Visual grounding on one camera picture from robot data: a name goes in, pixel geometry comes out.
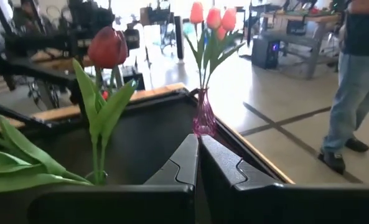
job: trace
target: computer tower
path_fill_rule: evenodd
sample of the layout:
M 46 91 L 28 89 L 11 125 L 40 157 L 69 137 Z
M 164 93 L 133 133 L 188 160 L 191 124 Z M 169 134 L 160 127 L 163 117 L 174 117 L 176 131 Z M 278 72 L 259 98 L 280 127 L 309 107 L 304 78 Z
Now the computer tower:
M 263 69 L 274 69 L 278 66 L 279 43 L 277 39 L 263 37 L 253 38 L 252 64 Z

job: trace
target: black tray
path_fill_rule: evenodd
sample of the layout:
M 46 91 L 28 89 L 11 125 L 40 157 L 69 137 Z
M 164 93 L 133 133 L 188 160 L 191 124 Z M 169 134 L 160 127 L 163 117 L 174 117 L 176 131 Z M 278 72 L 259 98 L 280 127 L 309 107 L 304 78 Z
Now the black tray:
M 48 185 L 0 194 L 0 223 L 25 223 L 29 208 L 31 224 L 73 223 L 67 217 L 74 211 L 88 215 L 85 223 L 94 223 L 94 209 L 108 213 L 106 220 L 120 211 L 113 223 L 194 223 L 194 200 L 206 200 L 199 193 L 195 199 L 198 146 L 189 134 L 196 102 L 186 90 L 132 101 L 106 151 L 108 186 Z M 69 171 L 85 176 L 92 170 L 86 124 L 80 114 L 60 120 L 70 125 L 47 132 L 25 127 L 21 131 Z M 286 181 L 220 121 L 214 139 L 277 182 Z M 203 218 L 208 211 L 201 210 L 197 213 Z

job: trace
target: blue jeans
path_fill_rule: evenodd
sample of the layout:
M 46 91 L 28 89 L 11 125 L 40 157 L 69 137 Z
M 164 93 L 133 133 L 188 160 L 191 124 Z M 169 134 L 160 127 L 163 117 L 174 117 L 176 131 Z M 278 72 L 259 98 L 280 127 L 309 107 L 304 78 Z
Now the blue jeans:
M 337 152 L 369 112 L 369 57 L 340 54 L 339 88 L 330 112 L 322 149 Z

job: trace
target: black shirt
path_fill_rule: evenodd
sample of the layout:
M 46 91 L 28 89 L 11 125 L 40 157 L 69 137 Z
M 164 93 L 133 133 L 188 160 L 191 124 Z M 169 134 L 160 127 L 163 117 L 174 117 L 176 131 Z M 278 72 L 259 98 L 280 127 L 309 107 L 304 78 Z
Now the black shirt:
M 343 53 L 369 56 L 369 14 L 347 14 Z

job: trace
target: wooden edge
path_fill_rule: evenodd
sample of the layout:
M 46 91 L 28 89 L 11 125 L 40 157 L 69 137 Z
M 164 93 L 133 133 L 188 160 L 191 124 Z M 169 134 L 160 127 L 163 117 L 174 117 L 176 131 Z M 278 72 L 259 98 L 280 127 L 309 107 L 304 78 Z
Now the wooden edge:
M 161 95 L 161 94 L 165 94 L 165 93 L 172 92 L 172 91 L 179 90 L 179 89 L 183 89 L 183 88 L 186 88 L 183 83 L 176 83 L 176 84 L 172 84 L 172 85 L 167 85 L 167 86 L 162 87 L 162 88 L 156 88 L 154 90 L 143 90 L 143 91 L 139 91 L 139 92 L 135 93 L 132 96 L 131 100 L 139 100 L 139 99 L 142 99 L 142 98 Z M 43 119 L 43 120 L 50 120 L 50 119 L 57 119 L 57 118 L 75 116 L 78 113 L 80 113 L 80 109 L 79 109 L 78 106 L 68 106 L 68 107 L 64 107 L 64 108 L 59 108 L 59 109 L 54 109 L 54 110 L 48 110 L 48 111 L 35 113 L 35 114 L 33 114 L 33 117 Z M 13 119 L 10 119 L 10 123 L 13 126 L 17 127 L 17 128 L 23 127 L 23 125 L 24 125 L 23 123 L 21 123 L 19 121 L 16 121 L 16 120 L 13 120 Z M 270 168 L 274 169 L 287 183 L 295 184 L 294 181 L 292 181 L 286 174 L 284 174 L 283 171 L 278 169 L 278 167 L 276 167 L 266 156 L 264 156 L 259 150 L 257 150 L 257 148 L 255 148 L 250 142 L 248 142 L 244 137 L 242 137 L 237 131 L 235 131 L 233 128 L 229 127 L 229 125 L 227 125 L 227 124 L 225 124 L 225 126 L 232 133 L 237 135 L 238 138 L 244 144 L 246 144 L 250 148 L 250 150 L 252 150 L 253 153 L 255 153 L 260 159 L 264 160 L 265 163 L 267 163 L 267 165 L 270 166 Z
M 261 17 L 272 18 L 273 14 L 262 13 Z M 280 17 L 283 19 L 289 19 L 294 21 L 302 21 L 302 16 L 294 16 L 294 15 L 285 15 L 285 14 L 275 14 L 275 17 Z M 306 17 L 306 21 L 310 22 L 337 22 L 339 20 L 339 15 L 331 15 L 331 16 L 315 16 L 315 17 Z

